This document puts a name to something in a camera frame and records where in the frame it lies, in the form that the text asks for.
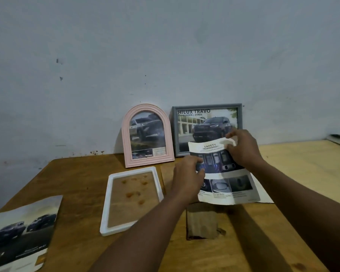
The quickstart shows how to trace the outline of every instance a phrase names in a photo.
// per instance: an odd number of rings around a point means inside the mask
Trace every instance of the wooden table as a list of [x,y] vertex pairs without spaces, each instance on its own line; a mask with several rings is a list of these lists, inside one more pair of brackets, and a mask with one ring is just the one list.
[[[340,146],[311,141],[261,146],[265,160],[340,202]],[[162,182],[160,164],[156,165]],[[116,238],[99,232],[108,176],[126,170],[121,154],[51,161],[0,211],[63,194],[45,271],[87,271]],[[230,206],[218,213],[225,236],[186,240],[182,214],[160,271],[327,271],[274,204]]]

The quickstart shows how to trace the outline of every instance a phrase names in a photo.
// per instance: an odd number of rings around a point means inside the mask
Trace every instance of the car brochure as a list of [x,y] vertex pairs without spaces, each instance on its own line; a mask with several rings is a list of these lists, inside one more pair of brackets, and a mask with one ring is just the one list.
[[227,144],[235,146],[236,142],[225,137],[203,143],[189,142],[190,155],[203,159],[203,163],[197,163],[196,171],[205,169],[199,201],[219,205],[272,203],[258,180],[233,160],[226,150]]
[[62,197],[0,213],[0,272],[32,272],[43,266]]

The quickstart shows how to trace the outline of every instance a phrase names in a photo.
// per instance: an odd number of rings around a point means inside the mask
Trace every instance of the forearm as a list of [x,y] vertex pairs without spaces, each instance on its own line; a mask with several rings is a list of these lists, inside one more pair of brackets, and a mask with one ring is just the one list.
[[157,271],[186,204],[169,194],[112,243],[90,272]]
[[329,270],[340,271],[340,204],[259,161],[248,168]]

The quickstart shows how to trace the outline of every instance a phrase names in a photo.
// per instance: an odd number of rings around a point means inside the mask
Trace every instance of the hand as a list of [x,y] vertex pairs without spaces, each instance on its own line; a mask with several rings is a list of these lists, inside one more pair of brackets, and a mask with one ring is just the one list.
[[190,204],[200,191],[205,178],[205,171],[195,171],[197,162],[203,162],[200,157],[185,156],[174,168],[171,193],[177,196],[185,205]]
[[233,136],[237,136],[238,144],[237,146],[228,144],[227,150],[235,162],[247,169],[264,161],[258,149],[257,141],[247,130],[235,130],[226,134],[226,138]]

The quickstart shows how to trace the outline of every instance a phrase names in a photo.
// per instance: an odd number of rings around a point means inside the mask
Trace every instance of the pink arched frame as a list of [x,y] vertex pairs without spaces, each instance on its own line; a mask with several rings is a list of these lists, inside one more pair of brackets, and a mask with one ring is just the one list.
[[[130,141],[130,132],[129,132],[129,125],[132,117],[139,112],[143,111],[150,111],[157,114],[163,124],[164,127],[164,135],[165,135],[165,147],[166,147],[166,154],[157,156],[157,157],[146,157],[140,159],[132,159],[131,153],[131,141]],[[152,105],[152,104],[140,104],[132,109],[130,109],[127,114],[125,115],[122,121],[122,141],[124,145],[124,154],[125,154],[125,165],[126,168],[129,167],[136,167],[136,166],[143,166],[148,164],[155,164],[155,163],[162,163],[175,160],[174,158],[174,149],[172,147],[172,135],[171,135],[171,127],[170,127],[170,120],[165,112],[160,109],[159,107]]]

